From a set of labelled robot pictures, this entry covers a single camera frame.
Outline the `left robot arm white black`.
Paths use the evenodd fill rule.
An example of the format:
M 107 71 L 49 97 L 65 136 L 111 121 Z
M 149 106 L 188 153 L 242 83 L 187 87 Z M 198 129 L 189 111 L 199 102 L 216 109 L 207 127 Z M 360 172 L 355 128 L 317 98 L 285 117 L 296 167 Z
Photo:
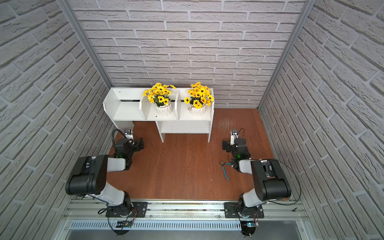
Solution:
M 129 194 L 109 184 L 107 174 L 128 171 L 134 153 L 144 149 L 144 141 L 142 138 L 135 140 L 132 131 L 124 133 L 114 129 L 112 134 L 115 132 L 122 134 L 123 138 L 116 141 L 112 137 L 114 154 L 79 157 L 65 184 L 65 190 L 70 196 L 89 197 L 106 204 L 105 209 L 99 213 L 105 213 L 108 218 L 135 218 L 139 212 Z

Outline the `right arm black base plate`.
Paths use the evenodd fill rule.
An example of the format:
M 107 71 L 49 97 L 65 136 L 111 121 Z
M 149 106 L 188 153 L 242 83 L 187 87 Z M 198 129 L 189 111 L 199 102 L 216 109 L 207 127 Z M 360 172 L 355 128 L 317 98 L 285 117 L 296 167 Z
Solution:
M 262 206 L 247 208 L 241 206 L 238 202 L 224 203 L 225 218 L 240 218 L 240 219 L 262 219 L 265 217 Z

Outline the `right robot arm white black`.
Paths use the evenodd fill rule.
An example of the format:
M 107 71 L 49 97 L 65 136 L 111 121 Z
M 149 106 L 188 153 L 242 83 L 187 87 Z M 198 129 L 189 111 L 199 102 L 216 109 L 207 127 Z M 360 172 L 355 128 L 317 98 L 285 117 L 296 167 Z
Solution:
M 237 172 L 250 174 L 254 188 L 240 195 L 234 209 L 240 218 L 257 217 L 261 206 L 274 200 L 288 199 L 292 189 L 277 159 L 251 159 L 251 154 L 242 138 L 222 141 L 224 151 L 232 155 L 229 165 Z

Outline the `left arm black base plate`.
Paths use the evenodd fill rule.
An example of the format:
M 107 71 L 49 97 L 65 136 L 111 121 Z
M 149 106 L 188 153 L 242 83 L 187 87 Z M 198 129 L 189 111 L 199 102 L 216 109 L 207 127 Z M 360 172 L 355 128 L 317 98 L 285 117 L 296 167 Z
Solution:
M 131 202 L 107 208 L 107 218 L 144 218 L 148 202 Z

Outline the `sunflower pot white vase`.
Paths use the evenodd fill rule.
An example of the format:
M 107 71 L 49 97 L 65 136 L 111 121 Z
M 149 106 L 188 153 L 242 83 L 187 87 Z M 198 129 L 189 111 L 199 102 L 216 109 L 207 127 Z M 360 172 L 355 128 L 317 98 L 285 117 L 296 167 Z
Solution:
M 150 89 L 143 92 L 151 104 L 154 104 L 160 116 L 168 116 L 172 113 L 171 94 L 174 85 L 163 85 L 156 83 Z
M 187 93 L 184 103 L 188 105 L 188 111 L 194 117 L 203 116 L 208 107 L 215 101 L 212 90 L 208 86 L 202 85 L 201 82 L 192 84 Z

